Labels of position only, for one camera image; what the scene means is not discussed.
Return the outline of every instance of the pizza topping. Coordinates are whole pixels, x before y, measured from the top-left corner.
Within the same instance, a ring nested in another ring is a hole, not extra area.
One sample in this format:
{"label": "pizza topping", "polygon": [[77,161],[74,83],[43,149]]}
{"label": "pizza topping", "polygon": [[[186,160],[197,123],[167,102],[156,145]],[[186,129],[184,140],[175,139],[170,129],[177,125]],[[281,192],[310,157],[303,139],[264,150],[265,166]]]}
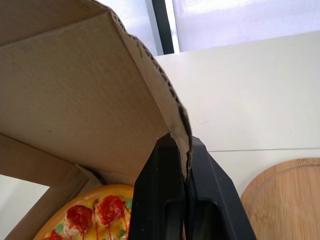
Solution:
{"label": "pizza topping", "polygon": [[55,232],[60,234],[63,229],[64,229],[64,226],[62,224],[59,224],[58,226],[55,227]]}
{"label": "pizza topping", "polygon": [[92,224],[92,210],[83,205],[74,205],[66,212],[66,222],[70,229],[77,229],[84,236]]}
{"label": "pizza topping", "polygon": [[119,233],[119,238],[122,238],[125,234],[126,234],[126,230],[121,229],[121,231]]}
{"label": "pizza topping", "polygon": [[129,199],[125,202],[125,205],[128,209],[131,209],[132,208],[132,199]]}
{"label": "pizza topping", "polygon": [[116,219],[123,218],[125,221],[125,205],[126,202],[122,201],[120,197],[109,195],[97,205],[96,215],[103,225],[109,227]]}
{"label": "pizza topping", "polygon": [[56,233],[56,230],[53,229],[51,232],[51,236],[46,237],[43,240],[63,240],[62,236],[60,236],[59,234]]}
{"label": "pizza topping", "polygon": [[[96,216],[96,207],[97,207],[98,202],[99,202],[99,200],[96,199],[96,200],[94,201],[94,203],[93,203],[93,206],[92,206],[92,212],[93,212],[93,218],[94,218],[94,219],[96,219],[96,218],[95,218],[95,216]],[[98,222],[97,222],[97,220],[95,220],[95,238],[96,238],[96,240],[99,240]]]}

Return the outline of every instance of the toy pizza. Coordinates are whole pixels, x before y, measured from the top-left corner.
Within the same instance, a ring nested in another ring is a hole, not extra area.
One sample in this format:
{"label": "toy pizza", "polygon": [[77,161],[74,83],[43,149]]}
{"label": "toy pizza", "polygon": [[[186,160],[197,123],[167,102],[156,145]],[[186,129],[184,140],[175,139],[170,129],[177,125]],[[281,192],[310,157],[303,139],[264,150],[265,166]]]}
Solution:
{"label": "toy pizza", "polygon": [[61,208],[34,240],[126,240],[134,187],[106,185]]}

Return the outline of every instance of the red tomato topping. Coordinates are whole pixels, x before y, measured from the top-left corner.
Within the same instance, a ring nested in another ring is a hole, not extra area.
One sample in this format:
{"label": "red tomato topping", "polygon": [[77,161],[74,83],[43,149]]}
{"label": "red tomato topping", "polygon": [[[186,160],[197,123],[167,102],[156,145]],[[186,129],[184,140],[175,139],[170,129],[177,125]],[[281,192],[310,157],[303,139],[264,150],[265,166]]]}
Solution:
{"label": "red tomato topping", "polygon": [[103,225],[110,225],[114,220],[125,219],[124,206],[126,202],[120,197],[109,195],[105,197],[98,205],[97,212]]}
{"label": "red tomato topping", "polygon": [[85,230],[92,224],[92,210],[86,206],[74,205],[66,212],[66,220],[69,228],[77,229],[83,236]]}
{"label": "red tomato topping", "polygon": [[56,230],[52,230],[51,232],[51,236],[46,237],[43,240],[63,240],[62,236],[60,236],[59,234],[56,233]]}

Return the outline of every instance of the cardboard box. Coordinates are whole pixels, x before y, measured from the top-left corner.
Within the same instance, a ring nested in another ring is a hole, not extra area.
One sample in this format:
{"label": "cardboard box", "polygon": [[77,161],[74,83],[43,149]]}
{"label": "cardboard box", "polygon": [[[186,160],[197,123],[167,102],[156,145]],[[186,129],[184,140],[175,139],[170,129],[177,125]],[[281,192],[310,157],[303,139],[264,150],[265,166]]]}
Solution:
{"label": "cardboard box", "polygon": [[79,193],[133,185],[171,133],[184,177],[187,113],[118,16],[91,0],[0,1],[0,174],[50,186],[6,238],[32,239]]}

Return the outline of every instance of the wooden cutting board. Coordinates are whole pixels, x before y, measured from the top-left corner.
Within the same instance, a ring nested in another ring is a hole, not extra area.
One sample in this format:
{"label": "wooden cutting board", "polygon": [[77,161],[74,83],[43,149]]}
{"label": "wooden cutting board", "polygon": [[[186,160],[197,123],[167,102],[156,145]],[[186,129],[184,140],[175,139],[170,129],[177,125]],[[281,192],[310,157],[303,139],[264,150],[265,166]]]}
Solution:
{"label": "wooden cutting board", "polygon": [[241,201],[258,240],[320,240],[320,158],[265,170]]}

